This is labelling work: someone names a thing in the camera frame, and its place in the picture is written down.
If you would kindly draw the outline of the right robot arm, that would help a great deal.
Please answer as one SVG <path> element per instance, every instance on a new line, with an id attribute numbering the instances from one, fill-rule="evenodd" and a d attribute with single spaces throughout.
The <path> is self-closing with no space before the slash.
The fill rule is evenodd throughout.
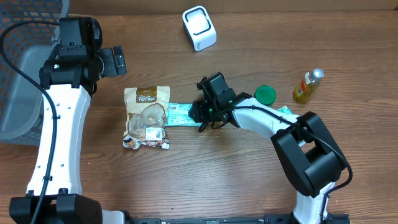
<path id="1" fill-rule="evenodd" d="M 216 122 L 248 129 L 271 140 L 289 182 L 297 191 L 290 214 L 265 215 L 262 223 L 349 223 L 327 210 L 330 194 L 347 186 L 353 171 L 322 119 L 309 111 L 285 114 L 262 104 L 259 95 L 236 94 L 222 73 L 197 83 L 203 98 L 188 112 L 199 132 Z"/>

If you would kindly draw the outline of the brown snack pouch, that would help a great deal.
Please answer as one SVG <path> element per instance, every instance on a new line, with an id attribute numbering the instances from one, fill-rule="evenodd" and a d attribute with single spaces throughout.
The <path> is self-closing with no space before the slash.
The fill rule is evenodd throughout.
<path id="1" fill-rule="evenodd" d="M 139 149 L 142 146 L 168 149 L 170 141 L 165 130 L 170 88 L 151 86 L 124 90 L 126 130 L 123 146 Z"/>

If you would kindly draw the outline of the white barcode scanner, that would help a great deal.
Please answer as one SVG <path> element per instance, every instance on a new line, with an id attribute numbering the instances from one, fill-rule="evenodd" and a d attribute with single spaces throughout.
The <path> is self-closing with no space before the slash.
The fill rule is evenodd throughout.
<path id="1" fill-rule="evenodd" d="M 185 32 L 196 52 L 216 43 L 216 29 L 203 6 L 195 6 L 184 11 L 182 21 Z"/>

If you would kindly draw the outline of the grey plastic mesh basket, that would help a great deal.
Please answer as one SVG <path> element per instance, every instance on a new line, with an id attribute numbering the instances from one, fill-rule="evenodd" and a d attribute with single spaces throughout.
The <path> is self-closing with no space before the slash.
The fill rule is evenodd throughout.
<path id="1" fill-rule="evenodd" d="M 1 142 L 37 146 L 43 120 L 41 92 L 18 74 L 22 70 L 39 82 L 39 70 L 59 42 L 59 28 L 53 23 L 67 17 L 69 0 L 3 0 L 1 30 L 17 22 L 24 25 L 4 38 L 10 60 L 1 60 Z"/>

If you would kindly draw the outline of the green tissue pack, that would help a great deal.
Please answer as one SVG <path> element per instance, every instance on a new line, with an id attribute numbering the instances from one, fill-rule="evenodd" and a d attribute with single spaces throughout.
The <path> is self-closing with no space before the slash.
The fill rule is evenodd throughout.
<path id="1" fill-rule="evenodd" d="M 282 106 L 277 110 L 284 114 L 292 114 L 291 110 L 286 105 Z"/>

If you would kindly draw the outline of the green lid white jar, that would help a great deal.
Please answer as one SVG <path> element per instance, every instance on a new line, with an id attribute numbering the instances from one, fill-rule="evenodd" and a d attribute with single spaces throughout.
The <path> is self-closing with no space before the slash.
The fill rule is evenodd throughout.
<path id="1" fill-rule="evenodd" d="M 261 85 L 254 92 L 255 99 L 265 106 L 271 106 L 276 96 L 275 90 L 269 85 Z"/>

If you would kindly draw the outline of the yellow oil bottle silver cap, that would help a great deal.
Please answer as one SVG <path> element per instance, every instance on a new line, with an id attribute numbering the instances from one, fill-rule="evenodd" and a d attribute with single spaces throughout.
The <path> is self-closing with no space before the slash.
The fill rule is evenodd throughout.
<path id="1" fill-rule="evenodd" d="M 301 82 L 294 88 L 292 96 L 296 103 L 307 103 L 312 99 L 315 91 L 320 86 L 320 82 L 324 77 L 324 71 L 315 68 L 311 72 L 307 72 Z"/>

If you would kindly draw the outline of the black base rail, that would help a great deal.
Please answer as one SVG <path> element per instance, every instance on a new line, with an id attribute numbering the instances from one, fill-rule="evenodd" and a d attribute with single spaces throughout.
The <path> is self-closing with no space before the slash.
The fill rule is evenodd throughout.
<path id="1" fill-rule="evenodd" d="M 184 218 L 161 220 L 160 218 L 130 218 L 129 224 L 288 224 L 293 221 L 293 215 L 265 215 L 264 217 L 238 218 Z"/>

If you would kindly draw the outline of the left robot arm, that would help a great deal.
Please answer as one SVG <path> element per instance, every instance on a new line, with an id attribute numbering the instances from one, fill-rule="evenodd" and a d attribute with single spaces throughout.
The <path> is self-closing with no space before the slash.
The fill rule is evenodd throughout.
<path id="1" fill-rule="evenodd" d="M 126 73 L 123 50 L 102 48 L 94 18 L 61 18 L 56 25 L 60 40 L 35 83 L 44 98 L 37 162 L 26 195 L 11 199 L 9 214 L 16 223 L 128 223 L 127 212 L 84 197 L 80 180 L 86 114 L 98 80 Z"/>

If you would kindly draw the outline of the mint green snack bar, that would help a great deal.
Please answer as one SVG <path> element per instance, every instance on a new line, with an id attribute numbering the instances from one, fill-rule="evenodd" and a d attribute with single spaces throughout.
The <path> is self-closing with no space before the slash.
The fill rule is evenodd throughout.
<path id="1" fill-rule="evenodd" d="M 188 112 L 192 108 L 192 104 L 168 103 L 167 106 L 167 122 L 165 124 L 167 127 L 199 127 L 201 125 L 201 123 L 194 122 L 194 120 L 188 115 Z"/>

